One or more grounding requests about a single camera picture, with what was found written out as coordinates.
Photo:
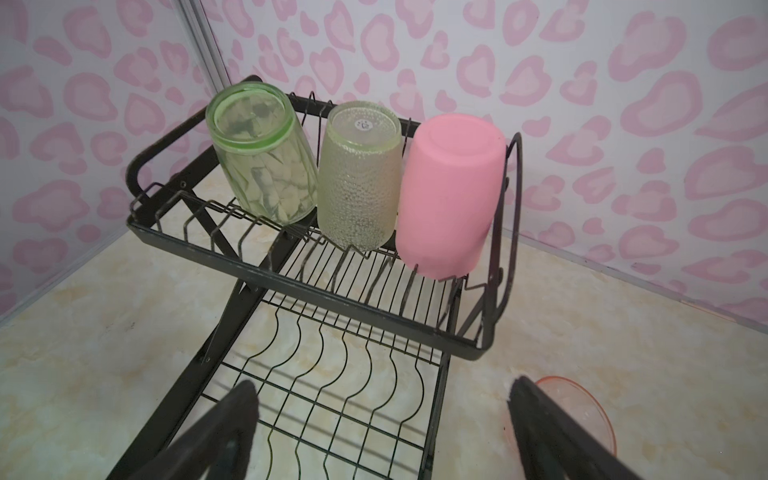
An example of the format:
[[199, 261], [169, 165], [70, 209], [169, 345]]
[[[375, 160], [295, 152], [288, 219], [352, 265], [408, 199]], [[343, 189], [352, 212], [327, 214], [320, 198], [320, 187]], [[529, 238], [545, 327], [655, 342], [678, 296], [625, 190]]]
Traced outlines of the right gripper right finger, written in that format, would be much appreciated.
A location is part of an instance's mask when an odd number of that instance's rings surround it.
[[507, 405], [527, 479], [640, 480], [528, 377]]

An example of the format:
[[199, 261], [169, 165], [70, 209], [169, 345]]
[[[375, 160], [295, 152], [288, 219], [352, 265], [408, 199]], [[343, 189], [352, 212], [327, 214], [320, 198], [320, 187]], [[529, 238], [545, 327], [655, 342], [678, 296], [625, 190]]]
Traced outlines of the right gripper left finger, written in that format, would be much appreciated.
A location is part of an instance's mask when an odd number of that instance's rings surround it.
[[255, 385], [243, 381], [134, 479], [243, 479], [259, 420]]

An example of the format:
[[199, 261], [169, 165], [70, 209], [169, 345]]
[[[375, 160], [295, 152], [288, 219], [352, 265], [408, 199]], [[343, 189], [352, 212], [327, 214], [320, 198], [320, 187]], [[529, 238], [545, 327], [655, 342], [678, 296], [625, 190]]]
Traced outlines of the clear pink plastic cup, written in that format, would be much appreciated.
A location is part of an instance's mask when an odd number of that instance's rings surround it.
[[546, 376], [535, 384], [603, 447], [616, 455], [616, 437], [610, 419], [587, 389], [561, 376]]

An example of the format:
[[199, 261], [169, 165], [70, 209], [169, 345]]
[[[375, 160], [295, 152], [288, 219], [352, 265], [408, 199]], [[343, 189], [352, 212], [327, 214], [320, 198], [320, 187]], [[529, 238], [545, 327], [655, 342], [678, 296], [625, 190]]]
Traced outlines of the pale green textured cup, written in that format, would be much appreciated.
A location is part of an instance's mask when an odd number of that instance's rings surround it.
[[341, 249], [368, 252], [392, 236], [403, 168], [402, 126], [367, 101], [334, 107], [319, 156], [317, 221]]

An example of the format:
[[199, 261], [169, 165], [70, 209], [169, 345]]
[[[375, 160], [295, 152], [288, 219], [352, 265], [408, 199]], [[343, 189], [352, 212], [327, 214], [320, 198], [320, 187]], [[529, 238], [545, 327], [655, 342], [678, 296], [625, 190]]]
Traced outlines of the bright green plastic cup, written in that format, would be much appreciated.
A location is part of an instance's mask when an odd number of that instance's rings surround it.
[[241, 208], [279, 225], [315, 209], [314, 153], [283, 91], [256, 81], [232, 85], [212, 99], [205, 120]]

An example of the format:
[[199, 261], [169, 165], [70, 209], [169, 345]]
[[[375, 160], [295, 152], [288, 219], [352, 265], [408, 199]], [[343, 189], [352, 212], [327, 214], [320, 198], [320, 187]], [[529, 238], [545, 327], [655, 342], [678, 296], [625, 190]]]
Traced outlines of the aluminium frame post left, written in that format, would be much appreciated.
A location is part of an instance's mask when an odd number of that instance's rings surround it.
[[180, 22], [185, 29], [202, 74], [214, 94], [229, 87], [229, 78], [223, 56], [216, 42], [203, 2], [200, 0], [174, 0]]

